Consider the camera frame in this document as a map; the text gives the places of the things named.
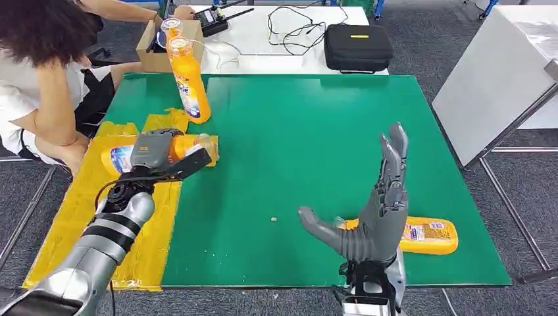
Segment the person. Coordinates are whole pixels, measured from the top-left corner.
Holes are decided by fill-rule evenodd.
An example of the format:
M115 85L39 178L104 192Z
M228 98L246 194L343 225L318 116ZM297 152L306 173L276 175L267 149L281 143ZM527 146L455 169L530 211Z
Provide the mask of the person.
M97 14L107 20L119 20L128 22L155 21L160 26L163 20L156 11L126 3L121 0L73 0L84 11ZM181 20L193 20L194 11L187 5L179 5L173 16Z
M191 9L175 16L193 18ZM87 13L146 21L155 11L118 0L5 1L0 10L0 138L28 159L66 165L75 176L89 138L80 123L106 111L125 72L141 63L90 68L95 38Z

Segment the black shorts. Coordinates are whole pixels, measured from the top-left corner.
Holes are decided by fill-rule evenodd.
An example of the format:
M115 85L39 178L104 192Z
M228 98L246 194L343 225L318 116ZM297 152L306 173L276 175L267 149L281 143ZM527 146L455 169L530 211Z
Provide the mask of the black shorts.
M82 72L85 75L84 82L89 88L89 93L75 111L76 129L85 136L93 137L113 101L113 76L109 72L99 81L90 70L83 69Z

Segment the silver robotic arm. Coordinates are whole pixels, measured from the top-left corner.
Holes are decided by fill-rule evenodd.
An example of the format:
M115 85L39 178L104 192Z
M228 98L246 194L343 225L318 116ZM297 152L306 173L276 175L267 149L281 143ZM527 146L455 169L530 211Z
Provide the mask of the silver robotic arm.
M195 145L185 158L169 163L168 148L179 133L168 129L138 136L132 170L114 181L68 256L35 288L4 307L0 315L95 315L114 270L153 214L154 185L183 180L211 162L205 148Z
M347 259L340 269L351 288L342 302L347 316L401 313L405 269L399 242L407 220L403 185L408 139L399 123L388 132L390 140L380 135L380 175L357 228L336 228L318 219L309 207L298 210L304 229Z

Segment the cardboard box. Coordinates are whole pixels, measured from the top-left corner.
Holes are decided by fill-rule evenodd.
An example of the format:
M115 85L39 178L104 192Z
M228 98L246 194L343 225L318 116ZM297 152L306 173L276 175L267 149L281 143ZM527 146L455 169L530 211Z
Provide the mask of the cardboard box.
M185 38L196 40L203 43L203 34L201 32L201 25L199 21L196 20L185 20L182 21L182 26L184 28L183 36ZM165 52L154 53L150 51L146 53L153 36L155 35L155 24L153 21L147 23L145 31L139 40L138 46L136 46L136 53L138 54L145 71L147 72L172 72L170 69L170 63L168 61L168 56ZM193 43L193 56L199 64L203 58L203 45L200 43Z

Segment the curly hair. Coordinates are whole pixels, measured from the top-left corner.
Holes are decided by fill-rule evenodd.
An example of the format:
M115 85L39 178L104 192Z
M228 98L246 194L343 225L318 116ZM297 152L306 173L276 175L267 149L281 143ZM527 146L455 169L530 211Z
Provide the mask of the curly hair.
M95 37L95 24L70 0L9 0L0 9L0 48L33 66L79 59Z

